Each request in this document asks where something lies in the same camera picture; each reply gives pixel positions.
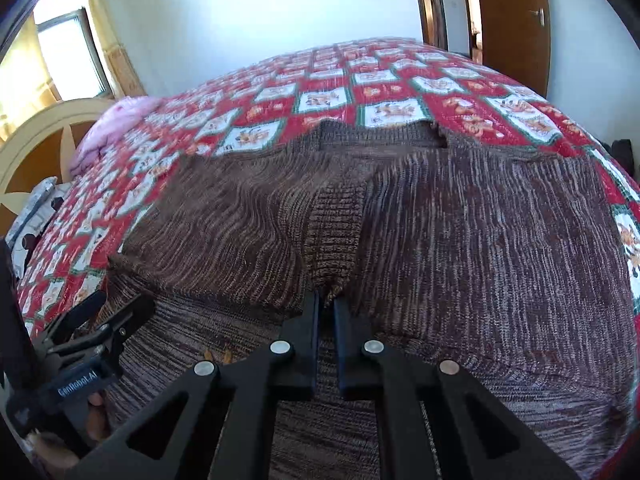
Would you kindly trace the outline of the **person's left hand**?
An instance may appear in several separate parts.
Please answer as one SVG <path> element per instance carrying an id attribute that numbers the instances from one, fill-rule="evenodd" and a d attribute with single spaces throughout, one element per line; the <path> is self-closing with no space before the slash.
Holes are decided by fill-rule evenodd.
<path id="1" fill-rule="evenodd" d="M 100 390 L 88 397 L 84 434 L 94 448 L 106 440 L 111 432 L 107 417 L 106 392 Z M 66 471 L 79 462 L 79 457 L 74 452 L 48 434 L 32 432 L 26 441 L 32 447 L 32 455 L 52 479 L 63 479 Z"/>

